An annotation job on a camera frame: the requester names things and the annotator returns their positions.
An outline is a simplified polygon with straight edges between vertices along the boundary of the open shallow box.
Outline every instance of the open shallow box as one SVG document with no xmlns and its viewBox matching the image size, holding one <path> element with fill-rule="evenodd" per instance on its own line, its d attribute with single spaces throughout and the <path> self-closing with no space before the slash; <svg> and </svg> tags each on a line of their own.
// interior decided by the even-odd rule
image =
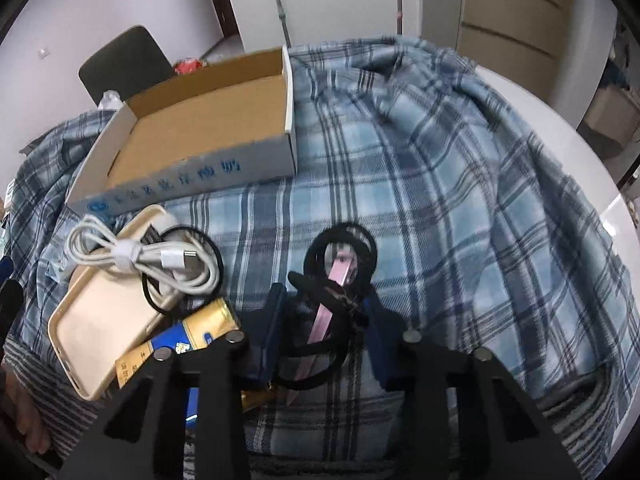
<svg viewBox="0 0 640 480">
<path fill-rule="evenodd" d="M 79 215 L 296 173 L 289 54 L 278 48 L 176 76 L 132 97 L 84 160 L 66 199 Z"/>
</svg>

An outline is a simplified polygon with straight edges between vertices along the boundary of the black cord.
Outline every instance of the black cord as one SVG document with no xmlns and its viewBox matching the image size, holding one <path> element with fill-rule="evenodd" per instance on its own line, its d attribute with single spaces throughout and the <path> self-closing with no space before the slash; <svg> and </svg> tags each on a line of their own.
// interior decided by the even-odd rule
<svg viewBox="0 0 640 480">
<path fill-rule="evenodd" d="M 190 314 L 193 314 L 194 312 L 200 310 L 203 306 L 206 306 L 209 303 L 211 303 L 211 301 L 215 300 L 220 294 L 220 288 L 222 287 L 222 280 L 224 280 L 224 277 L 225 277 L 225 266 L 222 262 L 222 254 L 220 254 L 220 249 L 209 237 L 209 235 L 207 235 L 204 231 L 201 231 L 197 227 L 188 226 L 188 225 L 177 225 L 177 226 L 171 227 L 166 231 L 164 231 L 161 235 L 159 235 L 160 241 L 165 242 L 167 241 L 166 237 L 168 235 L 173 233 L 183 232 L 183 231 L 186 231 L 191 235 L 196 235 L 199 238 L 198 241 L 200 243 L 203 243 L 204 245 L 209 246 L 214 256 L 216 257 L 216 264 L 218 266 L 218 273 L 220 275 L 220 278 L 218 280 L 218 284 L 215 286 L 215 288 L 210 294 L 200 296 L 200 298 L 203 299 L 201 305 L 187 312 L 181 312 L 178 308 L 174 308 L 173 310 L 165 310 L 164 308 L 160 308 L 160 306 L 151 298 L 151 294 L 149 293 L 149 280 L 151 280 L 152 278 L 149 278 L 147 274 L 142 272 L 141 273 L 142 292 L 145 295 L 146 302 L 151 306 L 152 309 L 154 309 L 159 314 L 163 314 L 164 316 L 167 316 L 176 320 L 183 320 L 185 317 L 189 316 Z"/>
<path fill-rule="evenodd" d="M 360 234 L 364 241 L 357 238 Z M 324 256 L 329 245 L 343 244 L 353 248 L 357 270 L 351 283 L 340 286 L 330 280 L 324 267 Z M 321 342 L 303 346 L 287 346 L 282 354 L 304 357 L 321 353 L 334 353 L 325 370 L 300 380 L 281 377 L 279 371 L 274 382 L 289 390 L 311 390 L 327 382 L 347 358 L 351 337 L 367 325 L 367 317 L 360 311 L 359 302 L 371 287 L 371 277 L 378 264 L 378 248 L 369 231 L 355 222 L 342 222 L 322 231 L 311 243 L 305 255 L 304 274 L 290 272 L 288 279 L 299 293 L 299 299 L 317 311 L 322 303 L 332 313 L 329 336 Z"/>
</svg>

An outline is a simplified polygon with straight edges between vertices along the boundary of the plaid tablecloth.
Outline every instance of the plaid tablecloth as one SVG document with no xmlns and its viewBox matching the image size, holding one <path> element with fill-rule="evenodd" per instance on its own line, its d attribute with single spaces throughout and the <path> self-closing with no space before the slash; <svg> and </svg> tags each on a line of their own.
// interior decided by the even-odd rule
<svg viewBox="0 0 640 480">
<path fill-rule="evenodd" d="M 358 221 L 378 242 L 386 308 L 450 348 L 491 348 L 594 476 L 638 384 L 639 322 L 628 272 L 577 184 L 450 50 L 382 38 L 290 54 L 298 175 L 165 204 L 219 245 L 223 295 L 259 307 L 323 228 Z M 110 116 L 52 130 L 15 184 L 10 254 L 26 305 L 6 354 L 62 455 L 100 407 L 78 399 L 47 338 L 67 289 L 56 262 L 78 221 L 64 198 Z M 388 476 L 402 400 L 380 390 L 355 342 L 335 380 L 248 417 L 255 474 Z"/>
</svg>

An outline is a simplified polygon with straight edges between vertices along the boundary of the white charging cable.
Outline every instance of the white charging cable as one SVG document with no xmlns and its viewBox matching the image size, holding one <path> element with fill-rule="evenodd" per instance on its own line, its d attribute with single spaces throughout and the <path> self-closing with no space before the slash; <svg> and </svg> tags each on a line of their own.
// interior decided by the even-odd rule
<svg viewBox="0 0 640 480">
<path fill-rule="evenodd" d="M 65 253 L 78 265 L 101 269 L 115 266 L 121 272 L 144 272 L 158 280 L 158 283 L 184 294 L 210 294 L 220 280 L 218 264 L 195 238 L 191 237 L 190 240 L 148 245 L 133 238 L 118 240 L 98 217 L 86 215 L 69 232 Z M 106 250 L 92 253 L 94 244 Z M 199 273 L 193 277 L 190 272 L 172 272 L 185 269 L 198 269 Z"/>
</svg>

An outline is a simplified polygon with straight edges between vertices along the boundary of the pink utility knife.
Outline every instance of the pink utility knife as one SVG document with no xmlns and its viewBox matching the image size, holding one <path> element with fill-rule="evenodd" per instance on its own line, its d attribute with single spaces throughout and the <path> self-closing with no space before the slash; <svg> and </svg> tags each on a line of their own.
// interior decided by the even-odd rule
<svg viewBox="0 0 640 480">
<path fill-rule="evenodd" d="M 335 257 L 334 264 L 331 267 L 331 272 L 329 272 L 329 279 L 333 280 L 338 285 L 343 286 L 355 268 L 356 258 L 351 250 L 339 250 Z M 324 339 L 326 331 L 329 329 L 329 323 L 332 315 L 333 314 L 327 307 L 320 304 L 318 313 L 316 314 L 316 320 L 311 328 L 311 334 L 309 334 L 309 340 L 307 343 L 317 343 Z M 300 364 L 298 365 L 298 370 L 296 370 L 296 381 L 308 377 L 315 360 L 315 355 L 309 355 L 302 358 L 302 361 L 300 361 Z M 287 406 L 296 400 L 298 393 L 299 392 L 295 390 L 289 390 L 289 393 L 287 394 Z"/>
</svg>

